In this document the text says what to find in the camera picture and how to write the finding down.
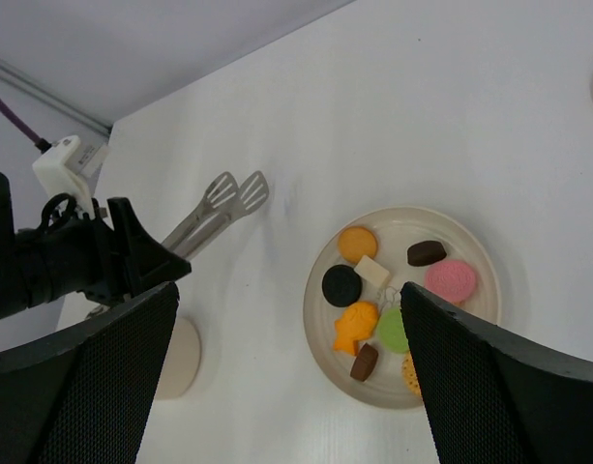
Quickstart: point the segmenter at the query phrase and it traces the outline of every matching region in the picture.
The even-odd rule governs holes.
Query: gray wall
[[[351,0],[0,0],[0,59],[114,122]]]
[[[78,123],[1,82],[0,97],[47,140],[74,133],[83,140],[103,141]],[[11,183],[16,229],[36,227],[47,200],[32,171],[32,162],[39,154],[32,143],[0,115],[0,171]],[[61,302],[45,304],[0,320],[0,351],[51,333],[57,325],[61,307]]]

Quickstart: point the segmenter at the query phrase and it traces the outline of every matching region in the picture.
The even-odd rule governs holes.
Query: green macaron
[[[388,309],[377,322],[377,336],[380,342],[393,353],[407,353],[408,338],[403,329],[403,319],[398,307]]]

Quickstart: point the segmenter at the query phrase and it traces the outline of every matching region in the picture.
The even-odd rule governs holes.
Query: cable
[[[8,108],[2,99],[0,99],[0,113],[2,113],[11,123],[13,123],[17,129],[23,132],[27,138],[34,142],[34,146],[38,148],[41,153],[44,153],[49,148],[51,148],[51,144],[31,130],[29,126],[27,126],[18,116],[15,115],[11,109]]]

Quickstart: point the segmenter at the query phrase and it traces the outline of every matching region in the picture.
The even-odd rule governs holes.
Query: pink macaron
[[[469,264],[445,259],[432,264],[425,274],[425,288],[449,303],[461,303],[474,293],[477,275]]]

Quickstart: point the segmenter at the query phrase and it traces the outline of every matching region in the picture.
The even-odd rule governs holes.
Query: plate
[[[457,221],[436,211],[400,207],[375,211],[350,222],[345,227],[362,225],[373,231],[379,249],[375,261],[391,272],[389,286],[382,290],[363,282],[361,300],[378,303],[383,313],[400,303],[400,290],[407,281],[423,285],[426,267],[414,268],[407,263],[407,249],[423,240],[437,240],[450,258],[462,259],[477,272],[478,283],[474,295],[463,303],[462,309],[493,324],[500,322],[500,286],[488,254],[477,239]],[[307,342],[315,361],[326,377],[340,390],[364,403],[389,409],[408,409],[423,405],[411,393],[401,378],[404,355],[385,350],[376,336],[367,343],[379,351],[379,358],[371,377],[364,383],[349,375],[354,357],[333,350],[335,321],[343,308],[331,306],[322,295],[322,278],[326,270],[336,264],[348,264],[339,254],[337,241],[340,232],[322,249],[315,260],[305,290],[303,317]]]

